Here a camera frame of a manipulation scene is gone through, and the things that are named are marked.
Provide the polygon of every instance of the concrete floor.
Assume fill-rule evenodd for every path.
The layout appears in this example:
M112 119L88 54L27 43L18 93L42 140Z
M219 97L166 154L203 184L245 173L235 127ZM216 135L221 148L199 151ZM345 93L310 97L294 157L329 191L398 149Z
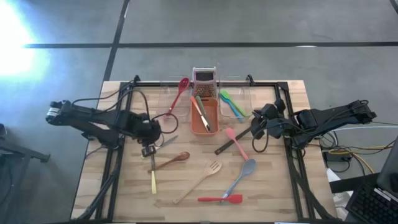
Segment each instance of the concrete floor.
M51 154L32 161L20 203L27 223L69 219L87 141L72 128L47 124L51 101L97 97L110 49L18 49L17 44L111 43L123 0L0 1L0 123L10 139ZM131 1L121 37L129 42L398 41L388 0ZM305 80L312 108L360 99L397 123L398 47L119 49L110 80L164 79L192 67L258 80ZM95 106L87 102L85 106ZM398 129L340 131L340 144L378 146ZM380 171L387 151L364 156ZM342 169L344 164L330 164ZM354 161L342 178L361 175Z

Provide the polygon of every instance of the fork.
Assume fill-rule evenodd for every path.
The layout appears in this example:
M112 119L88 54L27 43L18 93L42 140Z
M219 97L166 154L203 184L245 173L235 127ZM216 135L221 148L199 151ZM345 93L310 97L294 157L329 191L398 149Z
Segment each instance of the fork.
M222 165L223 164L221 162L218 162L218 161L213 161L213 162L209 161L209 162L207 162L206 167L203 170L203 172L201 173L201 175L199 176L199 178L197 178L195 181L193 181L192 185L189 186L189 188L187 188L186 190L184 190L181 193L181 195L178 196L178 198L173 201L173 203L174 204L179 203L185 196L187 196L189 194L189 192L191 192L206 177L217 173L221 169Z

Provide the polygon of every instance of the green spoon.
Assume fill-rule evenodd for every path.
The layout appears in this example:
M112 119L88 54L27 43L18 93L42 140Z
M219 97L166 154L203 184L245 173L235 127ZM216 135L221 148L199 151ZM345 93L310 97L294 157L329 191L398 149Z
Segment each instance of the green spoon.
M229 100L235 107L236 109L238 109L238 111L243 115L246 116L246 113L244 112L244 110L242 110L242 108L240 108L230 97L230 95L227 93L227 91L225 90L221 90L220 94L223 95L224 98L226 98L227 100Z

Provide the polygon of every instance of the red spatula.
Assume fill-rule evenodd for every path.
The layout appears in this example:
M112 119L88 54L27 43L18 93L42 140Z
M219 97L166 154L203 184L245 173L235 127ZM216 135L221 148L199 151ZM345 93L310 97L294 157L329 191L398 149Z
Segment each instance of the red spatula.
M175 103L177 102L178 98L180 97L181 93L187 90L189 87L190 80L189 78L183 78L181 79L180 83L178 84L178 93L177 96L175 97L175 100L173 101L171 107L169 108L169 111L167 113L171 113L174 109Z
M199 202L213 202L213 201L223 201L223 200L227 200L230 203L242 203L243 195L230 195L229 197L226 198L213 198L213 197L198 198Z

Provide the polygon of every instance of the wooden tabletop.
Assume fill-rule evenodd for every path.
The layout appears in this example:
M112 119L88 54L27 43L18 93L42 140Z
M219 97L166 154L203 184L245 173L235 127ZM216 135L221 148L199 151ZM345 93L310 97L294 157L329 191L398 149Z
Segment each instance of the wooden tabletop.
M310 105L301 80L287 81L294 111L309 109ZM119 89L120 82L104 82L101 97L108 96ZM159 87L141 88L145 93L150 114L153 117L164 110L165 100L163 90ZM250 101L252 108L261 108L266 103L275 101L273 88L250 87L250 93L242 95L241 90L228 90L232 98ZM99 101L98 109L105 109L117 100L117 96ZM178 153L187 151L190 158L187 161L172 163L156 171L157 194L152 195L150 174L150 159L140 158L142 146L128 139L124 147L123 163L119 179L118 194L114 211L114 222L274 222L296 221L296 212L289 170L282 139L269 138L265 152L258 154L251 147L251 133L239 140L249 158L257 161L256 170L245 177L236 186L234 194L243 194L243 203L220 205L218 202L198 202L198 197L220 197L238 177L244 159L235 145L216 156L214 151L229 139L224 133L227 127L233 128L236 134L250 126L250 119L239 123L230 118L224 102L221 102L220 132L213 137L199 137L191 132L190 108L188 100L182 97L178 102L176 113L180 124L176 132L165 134L165 139L178 134L178 138L169 146L156 154L156 163L168 161ZM134 94L131 111L144 112L145 104L141 95ZM170 130L175 123L160 119L163 130ZM262 139L256 143L258 148L264 145ZM96 141L90 142L88 152L98 148ZM320 203L330 214L336 216L335 204L320 149L316 146L306 148L304 157L310 188ZM106 157L106 150L101 149L90 155L84 163L80 184L76 194L72 218L81 215L94 199L101 185L101 177ZM191 191L180 203L174 204L173 199L186 189L203 171L207 161L222 162L221 170L205 179ZM306 213L303 193L300 192L303 210ZM104 210L107 211L107 199Z

